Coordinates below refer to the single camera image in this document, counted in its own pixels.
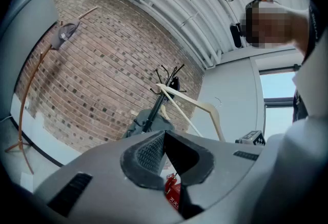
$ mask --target gray bag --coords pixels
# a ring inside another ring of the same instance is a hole
[[[132,124],[129,126],[128,130],[126,131],[126,133],[123,135],[123,138],[140,134],[142,132],[142,128],[143,128],[142,122],[146,123],[147,118],[151,112],[152,112],[152,109],[141,110],[140,113],[135,118],[137,120],[137,122],[141,125],[141,127],[138,126],[136,122],[132,122]],[[151,130],[152,131],[174,130],[174,126],[167,119],[165,119],[164,117],[162,117],[159,114],[156,114],[154,121],[152,123],[152,126],[151,126]]]

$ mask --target white wall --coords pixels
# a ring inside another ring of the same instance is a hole
[[[205,72],[199,101],[217,106],[227,142],[234,142],[252,130],[263,130],[262,86],[254,60],[245,58]],[[197,109],[191,119],[204,137],[218,140],[209,114]],[[196,135],[189,127],[188,133]]]

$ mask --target floor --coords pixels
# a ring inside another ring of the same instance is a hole
[[[23,188],[34,192],[37,187],[52,173],[59,169],[58,166],[47,160],[32,147],[25,147],[27,159],[34,171],[31,174],[23,153],[14,148],[8,153],[4,150],[13,145],[18,140],[18,130],[10,119],[0,123],[1,141],[0,141],[0,160],[6,169],[10,179],[21,185]]]

